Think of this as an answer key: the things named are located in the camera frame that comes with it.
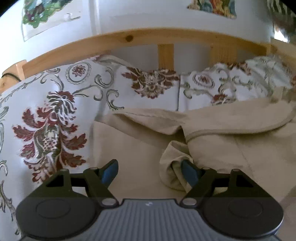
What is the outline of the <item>beige large garment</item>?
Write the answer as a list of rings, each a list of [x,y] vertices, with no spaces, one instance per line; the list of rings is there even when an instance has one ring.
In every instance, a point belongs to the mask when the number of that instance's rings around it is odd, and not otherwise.
[[[219,173],[240,169],[284,209],[295,208],[295,92],[185,113],[125,109],[93,125],[91,165],[112,159],[118,198],[181,198],[191,184],[181,162]]]

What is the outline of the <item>pile of clothes on bed end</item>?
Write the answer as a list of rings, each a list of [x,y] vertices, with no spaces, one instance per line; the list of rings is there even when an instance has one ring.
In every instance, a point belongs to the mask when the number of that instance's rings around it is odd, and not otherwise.
[[[295,1],[266,1],[274,24],[288,41],[295,45]]]

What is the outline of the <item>floral white bed sheet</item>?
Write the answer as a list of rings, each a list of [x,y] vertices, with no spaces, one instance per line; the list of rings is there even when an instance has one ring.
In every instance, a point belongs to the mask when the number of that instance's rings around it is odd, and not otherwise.
[[[125,109],[185,113],[271,97],[279,88],[295,92],[295,76],[276,56],[177,74],[146,72],[101,55],[16,84],[1,94],[1,240],[22,238],[16,208],[32,191],[62,170],[95,167],[93,125],[106,115]],[[283,210],[278,236],[295,240],[295,208]]]

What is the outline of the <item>green cartoon character poster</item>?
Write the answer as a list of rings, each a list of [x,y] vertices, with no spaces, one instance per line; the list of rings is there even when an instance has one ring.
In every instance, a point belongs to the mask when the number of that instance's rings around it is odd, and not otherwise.
[[[57,25],[79,19],[82,9],[82,1],[24,1],[22,11],[23,40],[27,41]]]

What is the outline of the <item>wooden bed frame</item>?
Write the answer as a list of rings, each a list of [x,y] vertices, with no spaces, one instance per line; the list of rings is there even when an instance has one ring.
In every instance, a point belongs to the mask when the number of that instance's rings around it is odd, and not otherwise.
[[[268,43],[256,43],[222,33],[176,28],[144,28],[101,34],[63,45],[31,61],[22,60],[1,75],[1,92],[41,71],[77,62],[112,50],[139,46],[158,46],[159,68],[174,68],[174,45],[194,43],[210,46],[209,63],[233,63],[239,50],[256,56],[276,54],[295,69],[295,45],[271,38]]]

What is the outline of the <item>colourful landscape wall poster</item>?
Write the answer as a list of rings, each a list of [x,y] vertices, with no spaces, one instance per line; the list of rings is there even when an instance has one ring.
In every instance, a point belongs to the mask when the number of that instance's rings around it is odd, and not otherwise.
[[[204,11],[207,13],[236,19],[235,1],[233,0],[193,0],[187,9]]]

